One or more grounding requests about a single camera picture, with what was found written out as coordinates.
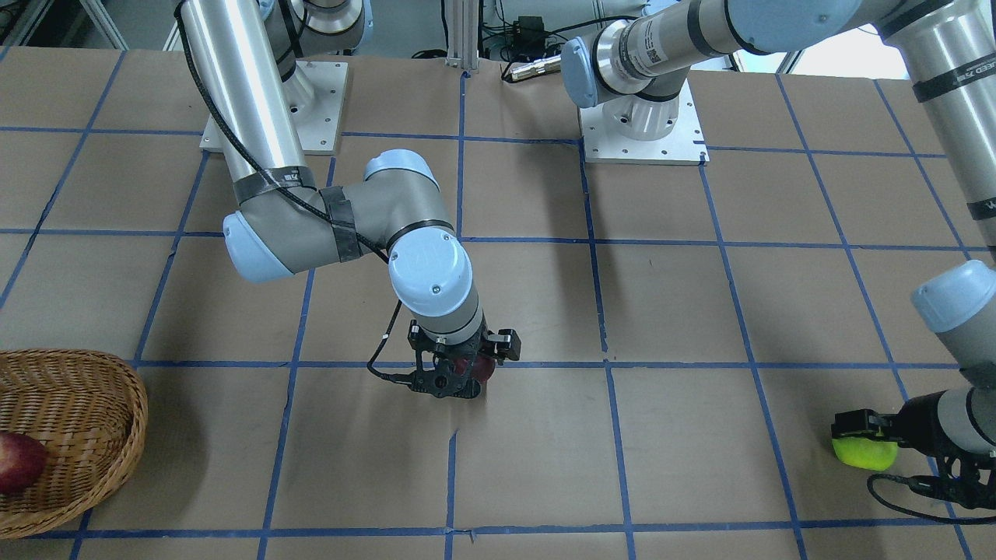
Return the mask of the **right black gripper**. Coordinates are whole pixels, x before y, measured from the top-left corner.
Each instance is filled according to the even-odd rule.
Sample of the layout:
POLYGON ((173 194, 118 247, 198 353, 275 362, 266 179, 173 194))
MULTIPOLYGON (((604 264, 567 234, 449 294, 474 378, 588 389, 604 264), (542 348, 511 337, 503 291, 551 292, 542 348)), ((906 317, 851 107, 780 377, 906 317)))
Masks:
POLYGON ((511 327, 494 333, 488 331, 485 322, 466 341, 444 345, 428 336, 427 330, 413 319, 409 324, 408 341, 416 354, 416 369, 409 377, 409 389, 438 398, 474 398, 479 396, 484 386, 469 376, 456 375, 453 359, 463 355, 474 359, 480 353, 490 355, 496 362, 503 364, 506 359, 519 361, 521 358, 521 339, 518 333, 511 327))

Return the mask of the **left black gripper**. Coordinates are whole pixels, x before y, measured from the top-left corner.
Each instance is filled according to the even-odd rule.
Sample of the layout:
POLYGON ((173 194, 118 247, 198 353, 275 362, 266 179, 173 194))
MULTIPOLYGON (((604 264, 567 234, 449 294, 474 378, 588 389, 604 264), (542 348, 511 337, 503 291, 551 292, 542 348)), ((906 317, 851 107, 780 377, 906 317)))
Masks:
POLYGON ((946 435, 938 417, 939 401, 944 391, 911 398, 894 414, 879 414, 873 410, 837 412, 833 416, 831 437, 866 439, 872 442, 898 443, 903 449, 914 449, 928 457, 943 460, 967 454, 946 435))

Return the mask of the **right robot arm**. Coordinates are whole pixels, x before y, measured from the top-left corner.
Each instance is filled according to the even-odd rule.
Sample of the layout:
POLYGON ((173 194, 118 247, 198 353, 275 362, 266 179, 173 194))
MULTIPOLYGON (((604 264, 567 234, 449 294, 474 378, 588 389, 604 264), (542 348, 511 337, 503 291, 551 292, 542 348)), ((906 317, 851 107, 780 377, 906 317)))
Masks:
POLYGON ((238 209, 222 223, 229 257, 252 282, 288 278, 374 254, 396 309, 412 312, 414 370, 377 378, 430 396, 474 398, 496 366, 521 357, 513 329, 491 331, 468 252, 426 160, 392 149, 363 180, 319 187, 289 114, 255 1, 181 1, 174 10, 186 65, 223 135, 238 209))

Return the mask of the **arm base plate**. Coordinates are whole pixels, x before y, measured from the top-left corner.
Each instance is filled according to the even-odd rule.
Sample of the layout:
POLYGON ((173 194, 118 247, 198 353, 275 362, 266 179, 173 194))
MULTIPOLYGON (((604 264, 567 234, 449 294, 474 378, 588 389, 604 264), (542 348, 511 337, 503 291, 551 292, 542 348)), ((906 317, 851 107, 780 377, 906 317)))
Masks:
POLYGON ((284 120, 274 116, 274 105, 250 107, 239 110, 229 127, 247 149, 261 148, 266 141, 288 149, 289 135, 295 132, 304 155, 333 156, 348 77, 344 61, 297 61, 296 71, 282 84, 284 120))
POLYGON ((690 86, 658 102, 624 96, 579 109, 580 130, 590 163, 697 166, 709 160, 690 86))

